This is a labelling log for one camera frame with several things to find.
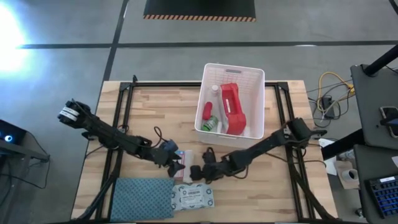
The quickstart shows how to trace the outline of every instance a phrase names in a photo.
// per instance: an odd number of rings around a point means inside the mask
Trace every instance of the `concrete floor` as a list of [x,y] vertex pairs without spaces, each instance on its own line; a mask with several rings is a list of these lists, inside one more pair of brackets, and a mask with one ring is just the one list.
[[[56,116],[70,98],[96,108],[109,49],[14,50],[13,44],[110,44],[123,0],[0,1],[0,118],[32,132],[51,154],[45,190],[23,185],[10,223],[48,223],[70,218],[87,141]],[[147,21],[145,0],[130,1],[120,43],[230,41],[398,40],[398,16],[388,0],[257,0],[255,23]],[[207,47],[118,49],[110,80],[199,80],[204,64],[261,68],[267,80],[305,80],[307,90],[333,71],[350,79],[349,67],[371,63],[391,45],[332,47]],[[398,66],[398,61],[391,66]],[[326,77],[323,85],[338,82]],[[344,88],[332,95],[339,97]],[[309,93],[316,98],[317,92]],[[349,112],[327,128],[342,138],[360,128],[355,98]],[[42,183],[45,167],[28,180]],[[358,192],[331,177],[339,217],[358,221]]]

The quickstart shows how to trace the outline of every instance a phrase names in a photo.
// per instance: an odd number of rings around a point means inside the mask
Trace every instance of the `blue towel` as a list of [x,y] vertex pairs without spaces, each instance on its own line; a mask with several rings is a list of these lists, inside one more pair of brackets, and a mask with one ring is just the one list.
[[173,218],[173,179],[118,178],[113,196],[112,222]]

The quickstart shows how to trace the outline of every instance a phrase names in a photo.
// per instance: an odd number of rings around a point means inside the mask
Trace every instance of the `black keyboard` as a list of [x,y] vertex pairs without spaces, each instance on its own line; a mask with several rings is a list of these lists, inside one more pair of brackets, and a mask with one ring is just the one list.
[[398,215],[398,175],[368,180],[368,187],[382,218]]

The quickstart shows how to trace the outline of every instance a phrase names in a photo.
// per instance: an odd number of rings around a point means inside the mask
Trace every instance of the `white package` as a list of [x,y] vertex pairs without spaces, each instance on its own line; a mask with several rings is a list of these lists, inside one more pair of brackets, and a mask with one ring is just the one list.
[[214,207],[213,190],[206,184],[180,184],[173,187],[173,211]]

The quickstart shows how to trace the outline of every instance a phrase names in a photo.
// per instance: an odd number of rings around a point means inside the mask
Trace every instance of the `white cup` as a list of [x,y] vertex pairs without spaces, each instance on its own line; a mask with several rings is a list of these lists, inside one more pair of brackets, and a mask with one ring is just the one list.
[[358,171],[356,169],[344,170],[341,176],[347,182],[354,182],[358,180]]

